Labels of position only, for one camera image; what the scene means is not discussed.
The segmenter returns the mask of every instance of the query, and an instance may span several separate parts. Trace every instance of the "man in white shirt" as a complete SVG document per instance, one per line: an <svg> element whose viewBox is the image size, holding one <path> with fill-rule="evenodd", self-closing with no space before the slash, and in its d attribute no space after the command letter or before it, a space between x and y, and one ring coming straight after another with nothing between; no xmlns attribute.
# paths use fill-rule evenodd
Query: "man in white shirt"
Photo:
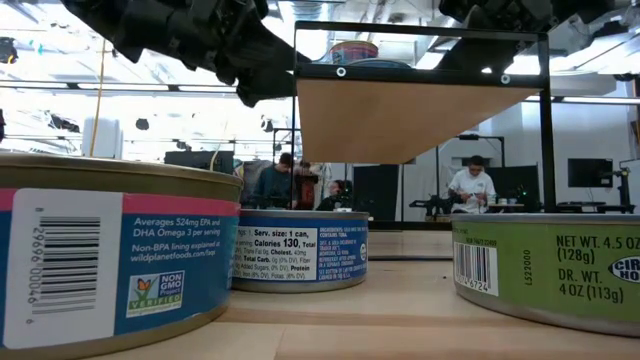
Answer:
<svg viewBox="0 0 640 360"><path fill-rule="evenodd" d="M454 214L482 214L487 211L488 197L495 195L493 180L484 172L484 159L479 155L471 157L469 166L458 171L449 184L449 196L458 198L453 204Z"/></svg>

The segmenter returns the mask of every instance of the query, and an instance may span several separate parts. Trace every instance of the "non-gmo verified logo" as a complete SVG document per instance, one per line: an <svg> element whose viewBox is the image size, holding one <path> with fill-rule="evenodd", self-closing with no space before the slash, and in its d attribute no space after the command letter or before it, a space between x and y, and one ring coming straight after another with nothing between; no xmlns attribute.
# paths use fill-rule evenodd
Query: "non-gmo verified logo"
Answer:
<svg viewBox="0 0 640 360"><path fill-rule="evenodd" d="M179 309L183 289L184 271L131 276L127 317Z"/></svg>

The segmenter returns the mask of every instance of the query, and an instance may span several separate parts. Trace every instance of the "pink stripe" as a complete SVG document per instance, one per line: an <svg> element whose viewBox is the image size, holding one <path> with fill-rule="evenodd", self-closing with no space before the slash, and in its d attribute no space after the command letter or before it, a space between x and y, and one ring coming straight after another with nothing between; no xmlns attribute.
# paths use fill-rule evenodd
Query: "pink stripe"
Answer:
<svg viewBox="0 0 640 360"><path fill-rule="evenodd" d="M125 214L238 216L240 204L224 200L125 194Z"/></svg>
<svg viewBox="0 0 640 360"><path fill-rule="evenodd" d="M17 189L0 189L0 211L11 211Z"/></svg>

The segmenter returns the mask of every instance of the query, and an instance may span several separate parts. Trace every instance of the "barcode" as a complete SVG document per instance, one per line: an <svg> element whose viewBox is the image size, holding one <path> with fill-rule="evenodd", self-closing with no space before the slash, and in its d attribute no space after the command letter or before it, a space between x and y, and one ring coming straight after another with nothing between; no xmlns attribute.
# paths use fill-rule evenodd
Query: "barcode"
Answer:
<svg viewBox="0 0 640 360"><path fill-rule="evenodd" d="M34 301L30 301L32 315L93 310L98 286L100 218L44 216L34 235L41 240L34 246L42 252L34 253L39 261L31 271L30 280L39 279L29 284L30 288L37 288L32 291Z"/></svg>
<svg viewBox="0 0 640 360"><path fill-rule="evenodd" d="M456 282L488 294L498 295L498 252L495 248L454 243Z"/></svg>

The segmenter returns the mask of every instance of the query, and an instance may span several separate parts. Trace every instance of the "blue can label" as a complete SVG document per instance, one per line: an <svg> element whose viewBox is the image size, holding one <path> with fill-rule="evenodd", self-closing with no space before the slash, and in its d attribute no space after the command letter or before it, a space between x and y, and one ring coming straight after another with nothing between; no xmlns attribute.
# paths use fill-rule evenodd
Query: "blue can label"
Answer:
<svg viewBox="0 0 640 360"><path fill-rule="evenodd" d="M233 277L327 282L367 272L367 220L242 217Z"/></svg>
<svg viewBox="0 0 640 360"><path fill-rule="evenodd" d="M238 211L210 199L0 189L0 347L103 339L224 305Z"/></svg>

